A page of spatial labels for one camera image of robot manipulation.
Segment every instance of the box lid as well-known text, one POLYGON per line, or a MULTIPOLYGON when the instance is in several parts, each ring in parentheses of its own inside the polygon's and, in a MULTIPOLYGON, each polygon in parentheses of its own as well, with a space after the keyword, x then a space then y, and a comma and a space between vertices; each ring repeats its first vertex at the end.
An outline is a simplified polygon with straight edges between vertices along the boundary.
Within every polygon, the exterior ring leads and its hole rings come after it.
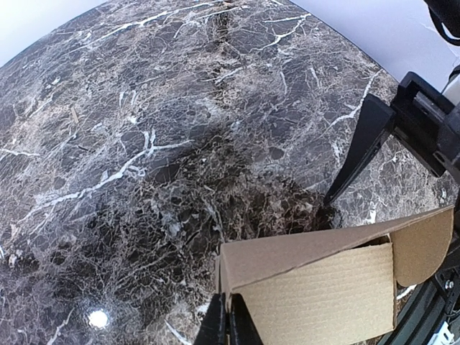
POLYGON ((453 207, 347 229, 315 231, 221 245, 218 290, 250 285, 390 235, 395 279, 402 286, 433 275, 451 242, 453 207))

